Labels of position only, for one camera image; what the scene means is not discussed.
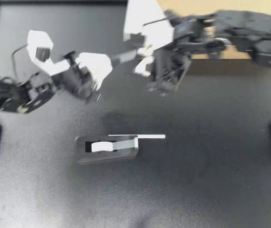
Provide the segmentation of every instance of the wooden surface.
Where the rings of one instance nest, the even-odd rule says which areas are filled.
[[[172,9],[181,15],[207,14],[217,10],[248,10],[271,14],[270,0],[158,0],[161,7]],[[206,58],[205,55],[196,55],[194,58]],[[237,52],[234,47],[229,47],[222,58],[248,58],[245,53]]]

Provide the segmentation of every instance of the cable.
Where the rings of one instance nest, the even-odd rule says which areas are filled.
[[[167,17],[167,18],[162,18],[162,19],[159,19],[159,20],[153,20],[153,21],[150,21],[148,23],[145,23],[143,26],[146,26],[146,25],[150,25],[150,24],[154,24],[154,23],[157,23],[159,21],[163,21],[163,20],[171,20],[171,19],[175,19],[175,18],[179,18],[177,16],[171,16],[171,17]]]
[[[18,51],[20,51],[20,50],[22,50],[23,48],[26,48],[26,47],[27,47],[26,44],[23,45],[23,46],[21,46],[21,47],[19,47],[18,49],[16,49],[15,51],[13,51],[13,53],[12,53],[12,55],[11,55],[12,66],[13,66],[13,73],[14,73],[15,79],[16,79],[17,81],[19,81],[19,80],[18,80],[18,76],[17,76],[16,63],[15,63],[14,55],[15,55]]]

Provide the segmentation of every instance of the white tape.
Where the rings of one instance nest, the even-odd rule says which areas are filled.
[[[128,148],[138,148],[138,138],[118,142],[94,142],[91,144],[91,152],[116,151]]]
[[[109,134],[108,136],[137,136],[139,139],[165,139],[165,134]]]

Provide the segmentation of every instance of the black table surface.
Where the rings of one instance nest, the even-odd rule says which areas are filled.
[[[125,7],[1,5],[0,75],[29,29],[47,31],[52,58],[116,54]],[[33,73],[17,54],[21,77]],[[180,90],[146,92],[135,63],[115,69],[98,103],[65,91],[28,114],[0,112],[0,227],[270,228],[271,69],[249,60],[195,61]],[[77,165],[74,138],[166,134],[132,160]]]

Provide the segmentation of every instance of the robotic arm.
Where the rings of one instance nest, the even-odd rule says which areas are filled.
[[[97,100],[113,67],[135,58],[141,61],[134,73],[148,77],[148,90],[160,95],[178,89],[193,54],[218,59],[228,45],[248,53],[255,63],[271,67],[271,16],[262,13],[220,10],[181,17],[170,10],[163,12],[156,0],[129,0],[123,40],[134,49],[112,57],[70,52],[54,63],[48,34],[30,30],[26,46],[30,60],[48,77],[36,73],[22,84],[0,78],[0,110],[29,113],[62,87],[79,99]]]

